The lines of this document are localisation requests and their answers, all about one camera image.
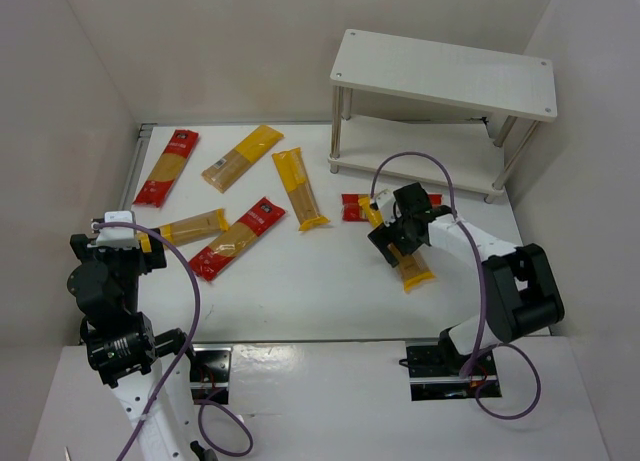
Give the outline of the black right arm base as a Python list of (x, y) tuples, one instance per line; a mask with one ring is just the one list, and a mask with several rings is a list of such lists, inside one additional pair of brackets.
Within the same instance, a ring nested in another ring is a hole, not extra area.
[(443, 351), (435, 343), (408, 343), (405, 356), (398, 361), (409, 376), (413, 401), (473, 400), (502, 396), (497, 367), (491, 353), (479, 357), (472, 374), (461, 378), (445, 364)]

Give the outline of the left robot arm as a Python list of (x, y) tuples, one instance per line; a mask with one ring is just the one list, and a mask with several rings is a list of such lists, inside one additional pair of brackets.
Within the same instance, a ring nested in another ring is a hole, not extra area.
[(79, 266), (67, 289), (83, 314), (80, 338), (88, 363), (111, 388), (147, 460), (202, 460), (194, 431), (189, 375), (195, 354), (179, 328), (154, 334), (138, 309), (141, 276), (167, 265), (159, 241), (143, 250), (134, 237), (106, 242), (74, 234)]

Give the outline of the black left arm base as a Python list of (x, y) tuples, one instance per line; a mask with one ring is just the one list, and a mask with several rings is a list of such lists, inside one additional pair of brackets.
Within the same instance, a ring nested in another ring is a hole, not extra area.
[(199, 344), (194, 347), (189, 376), (192, 397), (211, 399), (219, 404), (229, 402), (232, 347), (217, 344)]

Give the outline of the yellow Pastatime bag front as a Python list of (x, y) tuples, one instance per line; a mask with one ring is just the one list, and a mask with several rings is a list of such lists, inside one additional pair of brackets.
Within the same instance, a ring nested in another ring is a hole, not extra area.
[[(373, 228), (377, 228), (383, 223), (381, 214), (370, 206), (368, 195), (360, 196), (358, 205)], [(398, 260), (398, 265), (395, 269), (402, 281), (405, 293), (409, 293), (423, 282), (436, 278), (419, 252), (411, 255), (401, 255), (394, 246), (390, 246), (390, 250)]]

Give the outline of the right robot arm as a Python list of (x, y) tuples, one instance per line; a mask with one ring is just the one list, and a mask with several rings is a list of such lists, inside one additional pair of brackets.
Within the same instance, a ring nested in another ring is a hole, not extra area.
[(565, 307), (546, 252), (537, 244), (501, 240), (435, 205), (418, 183), (373, 196), (381, 222), (369, 240), (393, 267), (422, 247), (446, 252), (475, 269), (479, 314), (447, 328), (439, 344), (456, 357), (506, 344), (559, 323)]

